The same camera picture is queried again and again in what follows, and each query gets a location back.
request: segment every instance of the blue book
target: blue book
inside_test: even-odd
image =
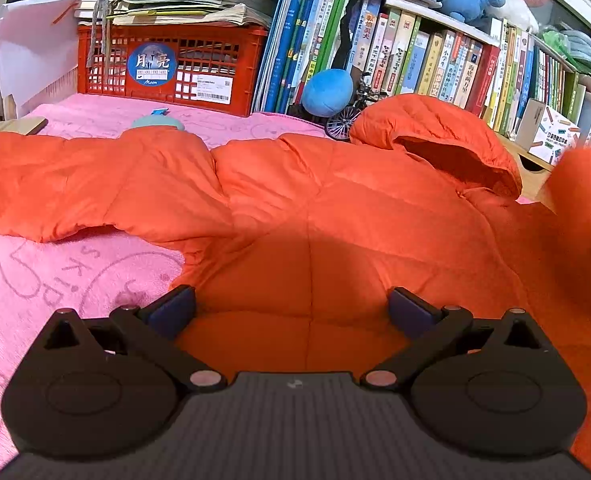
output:
[[[295,64],[295,73],[293,79],[291,79],[291,90],[289,92],[289,102],[292,103],[295,98],[297,86],[300,83],[300,79],[303,76],[303,64],[308,58],[309,45],[312,40],[313,30],[315,28],[315,19],[320,0],[313,0],[311,4],[311,12],[306,20],[306,28],[304,29],[304,36],[302,38],[302,46],[300,47],[300,53],[297,56],[297,63]]]
[[[296,72],[297,56],[300,53],[300,49],[302,47],[304,31],[306,30],[307,19],[311,13],[312,6],[313,0],[302,0],[297,20],[295,20],[295,28],[291,40],[291,47],[287,52],[287,62],[285,63],[284,77],[280,82],[278,104],[276,105],[276,111],[281,114],[287,111],[287,102],[291,89],[291,79],[293,79],[294,73]]]
[[[278,22],[280,21],[280,14],[284,5],[285,0],[278,0],[276,11],[274,12],[273,19],[271,20],[271,28],[269,29],[269,36],[267,38],[266,47],[262,56],[262,62],[260,63],[260,68],[258,70],[255,92],[253,93],[252,111],[254,112],[263,110],[264,103],[266,102],[266,89],[268,84],[267,79],[271,76],[274,62],[274,56],[271,54],[273,50],[272,45],[275,44],[276,35],[280,33],[282,28],[282,25]]]
[[[416,36],[416,41],[413,44],[413,50],[411,51],[411,57],[409,58],[409,68],[402,81],[400,94],[412,94],[415,92],[419,79],[419,71],[422,68],[422,61],[424,60],[424,55],[428,46],[429,35],[426,32],[419,32],[418,36]]]
[[[531,72],[533,72],[533,38],[529,36],[529,50],[527,50],[527,62],[525,62],[525,75],[522,81],[520,101],[517,105],[517,118],[521,119],[527,108],[529,100],[529,89],[531,88]]]
[[[269,80],[269,91],[267,92],[267,102],[264,106],[265,112],[274,112],[276,110],[276,102],[278,100],[278,93],[280,92],[280,82],[284,73],[285,64],[287,62],[287,54],[291,46],[291,39],[296,25],[296,16],[300,10],[302,0],[291,0],[288,5],[287,18],[285,25],[280,32],[280,44],[276,54],[276,60],[273,64],[273,72]]]

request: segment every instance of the wooden board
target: wooden board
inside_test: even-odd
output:
[[[23,117],[10,121],[0,121],[0,132],[34,135],[47,126],[47,123],[48,121],[44,117]]]

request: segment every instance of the blue ball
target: blue ball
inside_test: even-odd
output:
[[[346,70],[332,68],[317,73],[304,86],[302,105],[311,115],[331,117],[351,101],[353,79]]]

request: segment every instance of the jacket sleeve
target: jacket sleeve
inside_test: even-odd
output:
[[[47,242],[112,225],[158,245],[200,244],[230,224],[213,159],[192,134],[168,126],[119,139],[0,133],[2,235]]]

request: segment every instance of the toy bicycle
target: toy bicycle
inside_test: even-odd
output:
[[[358,118],[362,110],[367,108],[369,103],[375,103],[381,97],[386,97],[386,92],[374,92],[371,87],[365,83],[365,73],[357,84],[357,89],[353,97],[353,102],[348,104],[337,114],[327,118],[324,122],[324,133],[335,140],[349,142],[349,130]]]

